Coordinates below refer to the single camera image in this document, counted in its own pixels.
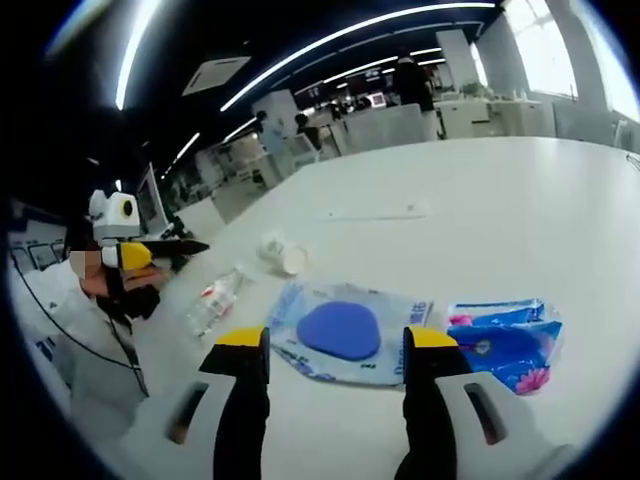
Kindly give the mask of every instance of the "white table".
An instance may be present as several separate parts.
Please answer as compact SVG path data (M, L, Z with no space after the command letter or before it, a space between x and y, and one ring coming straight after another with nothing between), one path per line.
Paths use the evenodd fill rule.
M327 222L332 209L417 200L422 219ZM564 316L550 382L524 401L557 443L583 446L627 388L640 352L640 173L625 153L541 138L450 140L377 150L296 173L230 224L163 291L135 341L152 394L195 369L214 341L180 314L274 227L313 248L305 276L435 300L539 296ZM284 279L263 274L221 331L261 324ZM407 452L397 391L309 380L271 358L265 479L389 479Z

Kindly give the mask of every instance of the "white cup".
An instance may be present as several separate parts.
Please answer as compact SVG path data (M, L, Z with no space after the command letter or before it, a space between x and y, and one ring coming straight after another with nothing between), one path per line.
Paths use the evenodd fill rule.
M258 248L258 256L275 268L296 275L307 266L309 254L307 250L284 238L280 233L272 232L262 238Z

